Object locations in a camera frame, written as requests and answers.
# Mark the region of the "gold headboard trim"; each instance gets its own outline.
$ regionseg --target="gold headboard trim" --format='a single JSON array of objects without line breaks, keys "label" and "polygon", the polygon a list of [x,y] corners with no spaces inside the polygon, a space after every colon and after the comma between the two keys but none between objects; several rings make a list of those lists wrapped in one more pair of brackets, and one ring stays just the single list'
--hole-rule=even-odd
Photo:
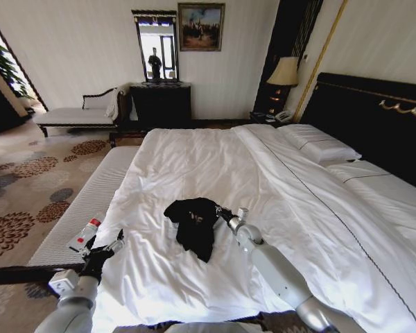
[{"label": "gold headboard trim", "polygon": [[396,99],[397,101],[403,101],[403,102],[407,102],[407,103],[416,104],[415,99],[406,99],[404,97],[386,95],[386,94],[381,94],[380,92],[371,92],[371,91],[368,91],[368,90],[357,89],[357,88],[353,88],[353,87],[345,87],[344,85],[334,85],[333,83],[326,83],[326,82],[321,82],[321,81],[318,81],[318,83],[320,83],[321,85],[330,85],[332,87],[338,87],[338,88],[353,90],[354,92],[363,92],[365,94],[371,94],[371,95],[375,95],[375,96],[385,97],[387,99]]},{"label": "gold headboard trim", "polygon": [[384,109],[384,110],[396,110],[398,113],[402,113],[402,114],[407,114],[407,113],[411,113],[413,116],[416,117],[416,106],[414,108],[408,109],[408,110],[402,110],[401,109],[401,104],[400,103],[396,103],[393,106],[386,106],[385,105],[385,99],[383,99],[379,105]]}]

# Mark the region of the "pillow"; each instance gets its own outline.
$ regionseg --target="pillow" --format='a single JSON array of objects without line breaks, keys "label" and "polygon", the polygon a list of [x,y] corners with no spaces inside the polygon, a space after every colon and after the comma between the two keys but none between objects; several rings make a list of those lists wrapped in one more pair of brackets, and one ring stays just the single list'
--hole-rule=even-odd
[{"label": "pillow", "polygon": [[352,147],[312,125],[291,124],[279,127],[278,130],[294,147],[318,164],[325,161],[357,160],[362,157]]},{"label": "pillow", "polygon": [[326,169],[416,248],[416,187],[368,161],[331,165]]},{"label": "pillow", "polygon": [[107,92],[103,96],[83,96],[84,109],[106,109],[112,99],[112,91]]}]

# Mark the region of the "framed painting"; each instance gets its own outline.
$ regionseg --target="framed painting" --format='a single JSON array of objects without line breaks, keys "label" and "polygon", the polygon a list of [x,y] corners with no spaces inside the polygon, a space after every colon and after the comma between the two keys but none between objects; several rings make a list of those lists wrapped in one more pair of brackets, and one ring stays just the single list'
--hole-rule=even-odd
[{"label": "framed painting", "polygon": [[179,3],[181,51],[220,51],[224,3]]}]

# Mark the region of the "potted plant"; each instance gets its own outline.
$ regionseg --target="potted plant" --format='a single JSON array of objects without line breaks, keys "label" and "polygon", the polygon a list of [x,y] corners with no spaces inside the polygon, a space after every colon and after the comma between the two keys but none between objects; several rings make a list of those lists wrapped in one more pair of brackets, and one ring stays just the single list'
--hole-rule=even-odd
[{"label": "potted plant", "polygon": [[[26,99],[33,99],[28,95],[26,91],[25,82],[17,75],[17,71],[14,68],[14,64],[10,61],[5,54],[9,53],[7,49],[0,45],[0,75],[9,85],[9,88],[14,92],[17,98],[24,97]],[[18,84],[19,89],[16,90],[13,84]]]}]

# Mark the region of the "bed bench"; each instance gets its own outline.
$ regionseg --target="bed bench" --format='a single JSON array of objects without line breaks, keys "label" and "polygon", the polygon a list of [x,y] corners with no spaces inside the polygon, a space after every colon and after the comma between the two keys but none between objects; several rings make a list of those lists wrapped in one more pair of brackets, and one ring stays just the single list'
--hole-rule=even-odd
[{"label": "bed bench", "polygon": [[46,127],[119,128],[128,120],[132,109],[129,90],[117,94],[118,114],[113,120],[106,116],[112,100],[112,88],[97,95],[83,95],[81,108],[58,108],[33,118],[34,122],[48,137]]},{"label": "bed bench", "polygon": [[85,227],[95,213],[107,211],[138,149],[138,146],[111,149],[35,251],[28,266],[83,264],[82,257],[68,249],[66,244]]}]

